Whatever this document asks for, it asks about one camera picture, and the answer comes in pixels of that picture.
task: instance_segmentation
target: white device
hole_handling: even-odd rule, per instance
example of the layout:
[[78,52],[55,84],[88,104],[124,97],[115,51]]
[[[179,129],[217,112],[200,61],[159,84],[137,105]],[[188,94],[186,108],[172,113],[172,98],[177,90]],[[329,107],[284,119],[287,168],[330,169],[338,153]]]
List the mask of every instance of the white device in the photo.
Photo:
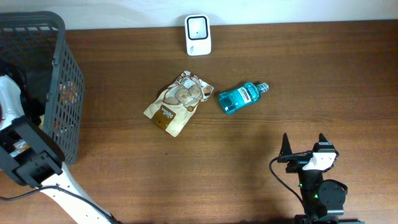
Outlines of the white device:
[[187,53],[191,56],[211,52],[210,22],[206,15],[191,15],[185,18]]

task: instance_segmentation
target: cookie package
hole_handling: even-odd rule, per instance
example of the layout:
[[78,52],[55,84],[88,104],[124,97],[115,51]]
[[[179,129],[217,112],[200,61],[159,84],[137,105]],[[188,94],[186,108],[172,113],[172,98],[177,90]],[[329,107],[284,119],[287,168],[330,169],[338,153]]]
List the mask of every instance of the cookie package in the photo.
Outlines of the cookie package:
[[144,114],[156,125],[176,137],[214,88],[189,71],[177,79],[151,103]]

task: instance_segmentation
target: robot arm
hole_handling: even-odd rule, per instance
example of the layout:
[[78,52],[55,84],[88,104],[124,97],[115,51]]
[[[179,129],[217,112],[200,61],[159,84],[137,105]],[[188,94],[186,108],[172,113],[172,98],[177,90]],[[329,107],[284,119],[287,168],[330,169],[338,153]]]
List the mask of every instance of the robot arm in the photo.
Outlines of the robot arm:
[[21,89],[7,75],[0,77],[0,104],[0,169],[19,185],[48,195],[79,224],[121,223],[78,185],[58,145],[24,114]]
[[287,163],[286,173],[298,174],[302,200],[287,187],[300,199],[305,211],[305,216],[295,217],[296,223],[339,223],[338,217],[344,214],[343,204],[348,188],[336,180],[323,180],[322,175],[333,168],[338,156],[334,145],[322,133],[311,151],[295,154],[292,153],[286,133],[284,134],[279,157],[275,160]]

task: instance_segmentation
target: mouthwash bottle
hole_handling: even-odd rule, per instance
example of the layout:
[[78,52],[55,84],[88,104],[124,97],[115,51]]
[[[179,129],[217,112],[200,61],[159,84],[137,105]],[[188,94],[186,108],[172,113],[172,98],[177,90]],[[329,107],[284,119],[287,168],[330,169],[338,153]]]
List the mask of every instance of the mouthwash bottle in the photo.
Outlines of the mouthwash bottle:
[[220,94],[218,101],[225,113],[233,114],[237,110],[259,101],[261,94],[266,91],[268,91],[266,83],[257,86],[253,83],[246,83],[240,88]]

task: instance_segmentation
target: bottle cap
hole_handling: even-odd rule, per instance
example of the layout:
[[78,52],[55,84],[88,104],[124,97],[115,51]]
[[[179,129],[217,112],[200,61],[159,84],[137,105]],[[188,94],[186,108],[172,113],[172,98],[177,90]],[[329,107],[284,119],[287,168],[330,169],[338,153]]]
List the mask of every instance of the bottle cap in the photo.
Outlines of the bottle cap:
[[269,87],[268,87],[268,84],[261,83],[261,84],[257,85],[257,89],[259,90],[260,94],[263,94],[266,91],[268,91]]

